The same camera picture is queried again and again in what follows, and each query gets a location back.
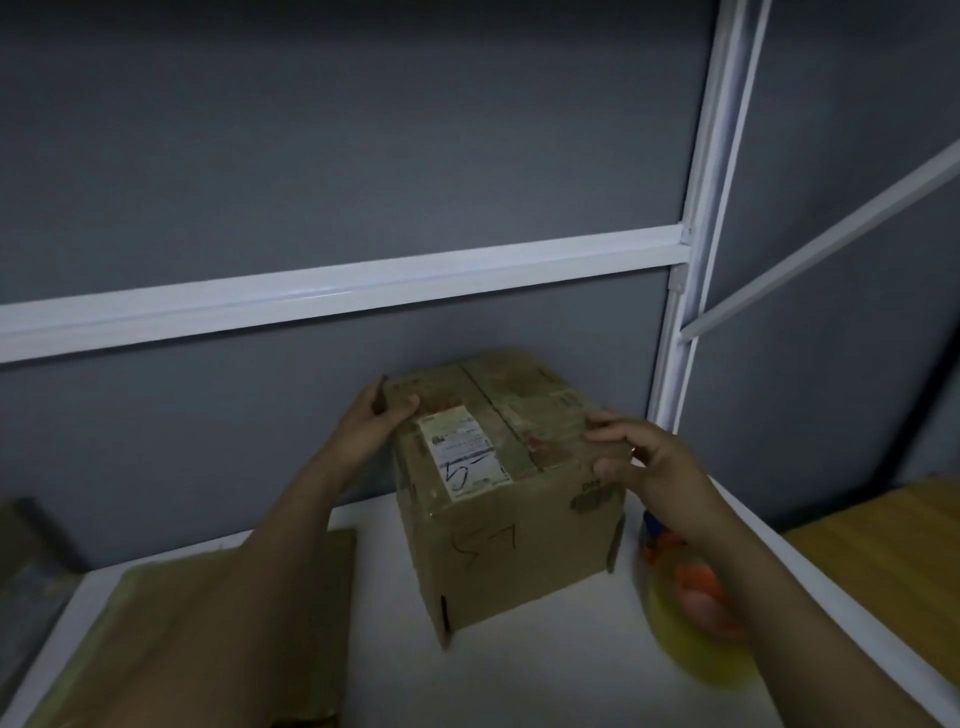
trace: right hand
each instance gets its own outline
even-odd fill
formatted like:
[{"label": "right hand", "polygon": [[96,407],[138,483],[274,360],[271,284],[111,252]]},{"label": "right hand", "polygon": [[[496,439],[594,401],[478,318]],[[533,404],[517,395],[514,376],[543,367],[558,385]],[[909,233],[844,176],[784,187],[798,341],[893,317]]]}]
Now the right hand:
[{"label": "right hand", "polygon": [[717,491],[684,442],[646,420],[601,410],[587,416],[593,442],[626,440],[646,467],[600,458],[593,471],[603,482],[619,483],[636,493],[667,527],[694,546],[701,545],[736,515]]}]

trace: metal bar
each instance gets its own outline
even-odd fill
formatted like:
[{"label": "metal bar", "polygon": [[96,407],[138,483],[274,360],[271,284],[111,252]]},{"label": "metal bar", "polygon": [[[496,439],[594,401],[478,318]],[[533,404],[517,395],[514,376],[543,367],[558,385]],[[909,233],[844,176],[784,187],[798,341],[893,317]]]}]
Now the metal bar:
[{"label": "metal bar", "polygon": [[686,262],[681,226],[0,306],[0,362]]},{"label": "metal bar", "polygon": [[707,304],[713,261],[756,78],[771,0],[723,0],[684,202],[689,273],[671,334],[662,336],[647,417],[676,431],[696,347],[681,337]]},{"label": "metal bar", "polygon": [[766,273],[757,276],[711,310],[687,324],[681,331],[685,341],[703,336],[747,306],[776,291],[803,271],[850,245],[883,221],[911,206],[922,197],[960,174],[960,140],[950,144],[933,159],[917,167],[899,182],[887,187],[866,205],[827,229],[797,252],[788,255]]}]

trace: cardboard box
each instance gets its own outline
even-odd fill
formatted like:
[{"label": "cardboard box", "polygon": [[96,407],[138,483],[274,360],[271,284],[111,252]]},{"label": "cardboard box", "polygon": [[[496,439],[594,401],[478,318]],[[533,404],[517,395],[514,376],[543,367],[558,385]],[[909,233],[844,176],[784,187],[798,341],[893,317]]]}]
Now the cardboard box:
[{"label": "cardboard box", "polygon": [[591,405],[524,352],[489,352],[388,379],[420,395],[395,438],[396,496],[420,593],[441,643],[453,632],[612,570],[624,491],[592,462],[626,443],[583,438]]}]

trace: gray panel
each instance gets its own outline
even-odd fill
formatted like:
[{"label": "gray panel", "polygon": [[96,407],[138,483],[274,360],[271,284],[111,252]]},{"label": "gray panel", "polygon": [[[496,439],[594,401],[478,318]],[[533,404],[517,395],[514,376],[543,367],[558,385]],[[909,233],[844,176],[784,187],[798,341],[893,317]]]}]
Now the gray panel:
[{"label": "gray panel", "polygon": [[958,34],[955,0],[773,4],[710,305],[960,138]]},{"label": "gray panel", "polygon": [[863,484],[960,316],[960,181],[701,339],[681,435],[761,517]]},{"label": "gray panel", "polygon": [[[666,273],[556,284],[0,369],[0,496],[33,496],[95,565],[253,526],[356,391],[521,346],[642,412]],[[362,497],[392,487],[368,473]]]},{"label": "gray panel", "polygon": [[624,12],[0,42],[0,303],[676,223],[713,6]]},{"label": "gray panel", "polygon": [[960,367],[954,366],[933,411],[897,473],[899,483],[931,474],[960,476]]}]

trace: brown cardboard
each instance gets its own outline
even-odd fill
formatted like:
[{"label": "brown cardboard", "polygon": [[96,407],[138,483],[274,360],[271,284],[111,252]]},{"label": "brown cardboard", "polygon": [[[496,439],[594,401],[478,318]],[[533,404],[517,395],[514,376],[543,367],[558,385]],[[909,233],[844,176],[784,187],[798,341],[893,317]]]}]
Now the brown cardboard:
[{"label": "brown cardboard", "polygon": [[[624,491],[602,485],[591,464],[601,455],[629,460],[630,447],[584,440],[591,406],[569,384],[530,355],[501,350],[384,385],[389,404],[413,393],[420,409],[395,437],[397,502],[441,643],[607,569],[608,561],[612,567]],[[462,462],[441,476],[424,428],[434,440],[431,415],[460,406],[513,482],[463,496],[451,490],[464,482],[454,475]],[[436,440],[434,448],[447,445],[444,436]]]},{"label": "brown cardboard", "polygon": [[[356,531],[329,531],[316,573],[324,582],[317,610],[294,626],[275,696],[277,724],[334,725],[347,678],[350,593]],[[40,701],[27,728],[91,725],[104,701],[162,642],[200,591],[229,566],[235,549],[154,562],[124,574],[107,606]]]},{"label": "brown cardboard", "polygon": [[80,583],[19,505],[0,503],[0,714]]}]

